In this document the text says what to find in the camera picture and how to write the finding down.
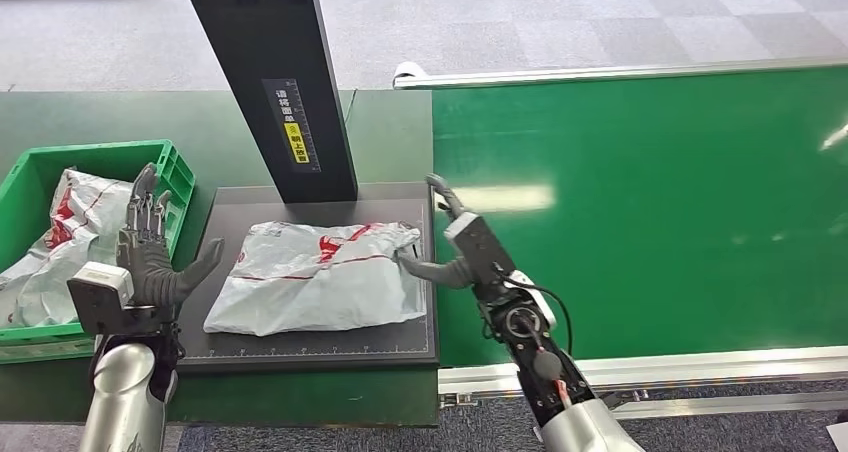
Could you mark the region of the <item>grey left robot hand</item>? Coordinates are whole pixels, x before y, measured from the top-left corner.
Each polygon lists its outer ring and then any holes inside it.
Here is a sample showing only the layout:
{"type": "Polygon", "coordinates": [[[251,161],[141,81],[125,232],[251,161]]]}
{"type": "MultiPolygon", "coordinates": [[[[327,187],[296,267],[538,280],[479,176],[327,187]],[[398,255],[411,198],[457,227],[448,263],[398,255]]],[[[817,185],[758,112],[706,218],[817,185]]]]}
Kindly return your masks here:
{"type": "Polygon", "coordinates": [[[116,263],[131,275],[134,303],[173,308],[184,303],[220,264],[225,241],[211,240],[193,262],[175,270],[164,235],[171,192],[155,197],[157,183],[155,165],[146,164],[131,189],[125,225],[118,232],[116,263]]]}

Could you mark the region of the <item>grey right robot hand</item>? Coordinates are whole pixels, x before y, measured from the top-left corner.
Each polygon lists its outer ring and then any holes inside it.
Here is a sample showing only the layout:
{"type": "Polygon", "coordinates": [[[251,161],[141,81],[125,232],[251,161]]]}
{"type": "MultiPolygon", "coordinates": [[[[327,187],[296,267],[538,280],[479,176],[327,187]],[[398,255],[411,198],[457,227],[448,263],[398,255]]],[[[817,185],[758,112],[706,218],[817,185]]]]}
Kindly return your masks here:
{"type": "MultiPolygon", "coordinates": [[[[446,203],[443,205],[443,209],[451,221],[455,221],[466,212],[463,203],[443,177],[430,173],[425,177],[425,182],[444,198],[446,203]]],[[[421,261],[405,251],[398,251],[396,257],[398,263],[412,276],[436,285],[451,289],[463,289],[471,286],[475,281],[474,274],[462,256],[443,264],[421,261]]]]}

